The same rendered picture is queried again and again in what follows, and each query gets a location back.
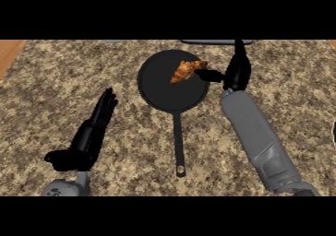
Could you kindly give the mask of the black frying pan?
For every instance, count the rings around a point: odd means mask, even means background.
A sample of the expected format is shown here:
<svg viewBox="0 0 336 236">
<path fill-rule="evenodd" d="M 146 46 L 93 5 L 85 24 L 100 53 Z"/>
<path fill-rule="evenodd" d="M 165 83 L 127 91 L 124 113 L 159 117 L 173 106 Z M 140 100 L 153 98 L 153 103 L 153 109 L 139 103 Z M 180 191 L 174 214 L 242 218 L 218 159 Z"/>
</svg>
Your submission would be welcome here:
<svg viewBox="0 0 336 236">
<path fill-rule="evenodd" d="M 146 104 L 173 117 L 176 176 L 184 177 L 184 152 L 180 114 L 202 101 L 208 83 L 193 76 L 171 85 L 170 78 L 180 61 L 196 61 L 198 57 L 181 50 L 164 50 L 145 61 L 137 72 L 137 90 Z"/>
</svg>

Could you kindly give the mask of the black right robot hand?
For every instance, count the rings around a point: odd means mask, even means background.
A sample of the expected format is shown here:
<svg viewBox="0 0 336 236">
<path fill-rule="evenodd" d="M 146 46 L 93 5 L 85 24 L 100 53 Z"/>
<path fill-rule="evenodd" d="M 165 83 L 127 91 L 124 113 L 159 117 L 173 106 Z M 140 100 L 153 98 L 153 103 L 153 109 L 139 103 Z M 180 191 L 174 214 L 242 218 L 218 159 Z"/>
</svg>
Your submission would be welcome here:
<svg viewBox="0 0 336 236">
<path fill-rule="evenodd" d="M 223 90 L 245 90 L 251 75 L 251 64 L 246 57 L 242 40 L 235 40 L 235 53 L 224 73 L 208 69 L 195 69 L 193 72 L 202 81 L 217 83 L 221 82 Z"/>
</svg>

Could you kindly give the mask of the golden brown croissant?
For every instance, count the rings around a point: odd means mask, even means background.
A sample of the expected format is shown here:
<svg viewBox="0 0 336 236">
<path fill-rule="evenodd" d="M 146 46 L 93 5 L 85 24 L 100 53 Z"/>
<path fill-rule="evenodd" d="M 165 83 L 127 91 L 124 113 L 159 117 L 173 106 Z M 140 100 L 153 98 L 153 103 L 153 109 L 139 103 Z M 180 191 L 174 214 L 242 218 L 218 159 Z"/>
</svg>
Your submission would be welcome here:
<svg viewBox="0 0 336 236">
<path fill-rule="evenodd" d="M 189 78 L 193 76 L 193 71 L 196 69 L 204 69 L 207 66 L 205 61 L 184 61 L 181 60 L 179 63 L 179 66 L 173 72 L 170 83 L 176 84 L 184 80 L 189 80 Z"/>
</svg>

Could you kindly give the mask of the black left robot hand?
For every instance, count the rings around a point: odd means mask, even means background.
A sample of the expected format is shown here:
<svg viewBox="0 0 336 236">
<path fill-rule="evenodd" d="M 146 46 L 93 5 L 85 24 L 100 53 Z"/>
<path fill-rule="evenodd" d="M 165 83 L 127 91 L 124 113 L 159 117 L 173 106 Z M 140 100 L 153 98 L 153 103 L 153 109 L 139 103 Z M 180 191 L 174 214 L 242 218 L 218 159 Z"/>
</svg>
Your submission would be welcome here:
<svg viewBox="0 0 336 236">
<path fill-rule="evenodd" d="M 106 88 L 88 119 L 80 125 L 68 149 L 46 153 L 44 161 L 56 171 L 88 171 L 97 160 L 102 139 L 117 105 L 115 94 Z"/>
</svg>

